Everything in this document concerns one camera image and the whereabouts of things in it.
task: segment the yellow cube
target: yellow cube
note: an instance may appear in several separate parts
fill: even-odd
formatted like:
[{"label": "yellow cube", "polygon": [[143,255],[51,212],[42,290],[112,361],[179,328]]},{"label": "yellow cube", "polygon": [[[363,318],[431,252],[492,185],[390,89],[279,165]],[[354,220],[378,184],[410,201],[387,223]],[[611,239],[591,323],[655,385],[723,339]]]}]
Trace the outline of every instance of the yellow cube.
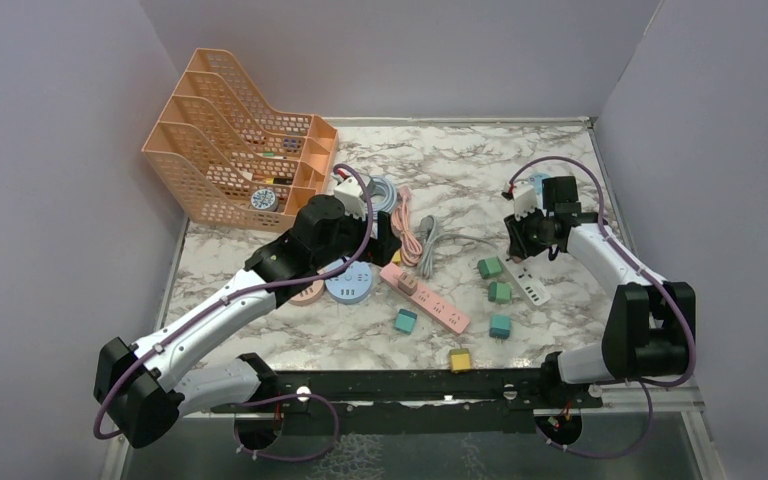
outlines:
[{"label": "yellow cube", "polygon": [[449,365],[452,367],[452,373],[466,372],[472,369],[472,359],[469,356],[469,349],[453,348],[450,350]]}]

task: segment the green cube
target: green cube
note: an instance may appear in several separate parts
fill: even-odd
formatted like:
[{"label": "green cube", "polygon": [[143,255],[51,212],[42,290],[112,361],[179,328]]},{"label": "green cube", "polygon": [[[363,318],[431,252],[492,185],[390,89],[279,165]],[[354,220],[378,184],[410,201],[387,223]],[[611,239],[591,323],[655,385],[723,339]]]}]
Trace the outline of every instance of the green cube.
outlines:
[{"label": "green cube", "polygon": [[507,315],[493,315],[490,317],[490,336],[506,339],[511,336],[511,317]]},{"label": "green cube", "polygon": [[499,257],[485,258],[478,262],[478,273],[481,278],[493,278],[502,274],[502,262]]},{"label": "green cube", "polygon": [[511,303],[511,286],[507,283],[491,283],[487,292],[487,300],[496,303]]},{"label": "green cube", "polygon": [[416,314],[404,308],[400,309],[399,314],[396,315],[396,323],[393,325],[396,330],[410,335],[414,325],[416,325]]}]

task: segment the cube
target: cube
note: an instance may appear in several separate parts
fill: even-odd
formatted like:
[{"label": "cube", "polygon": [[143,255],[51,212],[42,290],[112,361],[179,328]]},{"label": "cube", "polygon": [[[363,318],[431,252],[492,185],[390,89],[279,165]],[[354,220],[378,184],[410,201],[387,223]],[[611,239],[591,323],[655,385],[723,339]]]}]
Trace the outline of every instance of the cube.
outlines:
[{"label": "cube", "polygon": [[478,273],[481,278],[493,278],[502,274],[502,262],[499,257],[485,258],[478,262]]},{"label": "cube", "polygon": [[490,336],[506,339],[511,336],[511,317],[507,315],[493,315],[490,317]]},{"label": "cube", "polygon": [[469,349],[454,348],[449,350],[449,365],[452,373],[466,372],[472,368],[472,359],[469,356]]},{"label": "cube", "polygon": [[416,314],[404,308],[400,309],[396,315],[396,322],[393,325],[396,330],[410,335],[413,332],[414,325],[416,325]]},{"label": "cube", "polygon": [[491,283],[487,292],[487,300],[496,303],[511,303],[511,286],[501,282]]}]

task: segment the power outlet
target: power outlet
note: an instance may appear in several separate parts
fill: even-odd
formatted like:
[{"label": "power outlet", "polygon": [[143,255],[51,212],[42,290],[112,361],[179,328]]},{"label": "power outlet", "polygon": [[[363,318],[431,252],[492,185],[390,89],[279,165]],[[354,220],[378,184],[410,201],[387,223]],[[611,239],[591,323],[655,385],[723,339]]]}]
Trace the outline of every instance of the power outlet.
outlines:
[{"label": "power outlet", "polygon": [[546,285],[532,277],[525,268],[524,263],[514,262],[510,255],[505,253],[499,254],[499,260],[501,260],[502,269],[504,269],[504,276],[513,285],[520,298],[527,298],[536,307],[552,299],[552,295],[549,294]]},{"label": "power outlet", "polygon": [[398,265],[391,263],[381,269],[380,275],[381,279],[384,280],[384,283],[390,285],[403,297],[411,300],[428,316],[437,320],[443,324],[444,327],[458,335],[463,333],[466,326],[469,325],[469,317],[455,308],[451,303],[444,300],[443,297],[434,293],[428,285],[425,285],[418,280],[416,281],[416,291],[414,291],[412,295],[409,295],[404,289],[399,288],[399,279],[403,278],[402,275],[404,273],[405,271]]}]

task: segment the marble table top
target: marble table top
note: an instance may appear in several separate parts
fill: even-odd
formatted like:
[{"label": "marble table top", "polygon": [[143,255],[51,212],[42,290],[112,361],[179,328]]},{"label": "marble table top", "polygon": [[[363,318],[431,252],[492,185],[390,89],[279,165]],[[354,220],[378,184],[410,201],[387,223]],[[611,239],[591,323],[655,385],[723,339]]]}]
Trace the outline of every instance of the marble table top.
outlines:
[{"label": "marble table top", "polygon": [[[434,277],[425,281],[469,315],[470,325],[455,336],[420,313],[412,334],[396,331],[393,320],[399,308],[419,310],[377,278],[378,268],[373,267],[375,285],[361,303],[341,305],[326,293],[309,306],[284,305],[241,329],[196,368],[220,365],[247,352],[258,353],[276,370],[446,368],[452,348],[468,348],[473,368],[530,367],[539,366],[548,353],[601,338],[610,299],[572,257],[561,254],[551,263],[545,255],[526,260],[529,271],[552,295],[540,307],[519,298],[508,305],[490,303],[490,281],[481,279],[476,270],[479,260],[496,256],[507,246],[502,220],[512,206],[499,192],[519,166],[544,155],[564,155],[583,162],[602,181],[586,128],[341,127],[339,138],[338,162],[411,188],[414,228],[424,216],[434,215],[445,232],[483,236],[496,243],[498,251],[460,240],[442,242],[435,251]],[[583,209],[595,210],[596,189],[574,166],[552,162],[534,172],[575,175]],[[610,208],[608,218],[616,232]],[[276,236],[191,223],[166,323],[222,287],[257,247]],[[494,313],[511,317],[507,340],[488,335]]]}]

